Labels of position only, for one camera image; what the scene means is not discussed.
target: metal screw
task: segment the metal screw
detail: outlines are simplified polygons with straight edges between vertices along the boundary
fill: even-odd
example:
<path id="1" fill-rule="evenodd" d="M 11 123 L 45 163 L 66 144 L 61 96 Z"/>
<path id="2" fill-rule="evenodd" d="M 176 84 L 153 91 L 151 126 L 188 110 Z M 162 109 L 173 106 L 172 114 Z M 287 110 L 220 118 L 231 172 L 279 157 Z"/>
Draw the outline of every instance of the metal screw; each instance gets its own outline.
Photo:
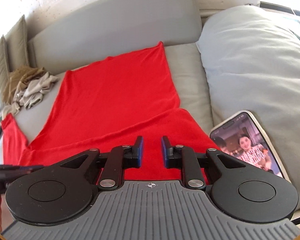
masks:
<path id="1" fill-rule="evenodd" d="M 100 185 L 102 187 L 112 187 L 115 185 L 115 181 L 113 179 L 103 179 L 100 181 Z"/>
<path id="2" fill-rule="evenodd" d="M 202 187 L 203 186 L 203 181 L 199 180 L 199 179 L 191 179 L 188 182 L 188 185 L 191 187 Z"/>

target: crumpled clothing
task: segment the crumpled clothing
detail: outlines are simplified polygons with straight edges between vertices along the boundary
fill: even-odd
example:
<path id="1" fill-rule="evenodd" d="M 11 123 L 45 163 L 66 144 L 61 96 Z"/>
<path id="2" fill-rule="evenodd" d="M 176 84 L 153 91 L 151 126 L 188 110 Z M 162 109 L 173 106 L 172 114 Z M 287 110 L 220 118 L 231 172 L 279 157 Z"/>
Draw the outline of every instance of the crumpled clothing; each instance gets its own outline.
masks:
<path id="1" fill-rule="evenodd" d="M 9 82 L 6 84 L 3 92 L 3 101 L 7 105 L 13 103 L 16 93 L 25 90 L 29 83 L 41 78 L 47 71 L 44 68 L 31 68 L 29 66 L 21 66 L 9 74 Z"/>
<path id="2" fill-rule="evenodd" d="M 39 104 L 43 99 L 43 95 L 49 93 L 53 84 L 58 80 L 58 77 L 52 76 L 47 72 L 40 79 L 32 80 L 25 90 L 19 91 L 18 93 L 16 91 L 13 97 L 13 103 L 9 106 L 5 106 L 2 111 L 2 120 L 4 120 L 9 113 L 13 115 L 19 113 L 21 106 L 24 106 L 25 109 L 28 110 Z"/>

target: ribbed surface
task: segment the ribbed surface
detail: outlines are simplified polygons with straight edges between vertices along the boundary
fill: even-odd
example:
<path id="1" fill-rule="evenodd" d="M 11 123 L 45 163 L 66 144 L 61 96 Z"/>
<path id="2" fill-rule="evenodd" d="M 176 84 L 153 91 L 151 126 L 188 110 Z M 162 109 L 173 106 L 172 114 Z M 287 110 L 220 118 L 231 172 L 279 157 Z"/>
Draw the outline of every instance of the ribbed surface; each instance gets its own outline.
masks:
<path id="1" fill-rule="evenodd" d="M 288 220 L 272 224 L 237 221 L 217 210 L 202 191 L 179 181 L 127 181 L 101 193 L 81 217 L 59 226 L 17 222 L 7 240 L 181 240 L 294 239 L 300 230 Z"/>

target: patterned shirt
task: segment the patterned shirt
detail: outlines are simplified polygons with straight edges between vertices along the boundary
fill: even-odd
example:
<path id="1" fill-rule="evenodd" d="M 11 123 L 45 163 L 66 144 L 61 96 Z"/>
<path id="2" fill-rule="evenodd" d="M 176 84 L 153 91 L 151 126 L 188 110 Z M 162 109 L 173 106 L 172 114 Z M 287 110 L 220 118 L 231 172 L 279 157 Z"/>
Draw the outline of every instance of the patterned shirt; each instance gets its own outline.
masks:
<path id="1" fill-rule="evenodd" d="M 254 166 L 258 166 L 258 162 L 260 162 L 265 157 L 266 155 L 263 152 L 261 152 L 257 147 L 255 147 L 241 154 L 240 157 L 238 157 L 238 159 L 246 163 L 252 164 Z"/>

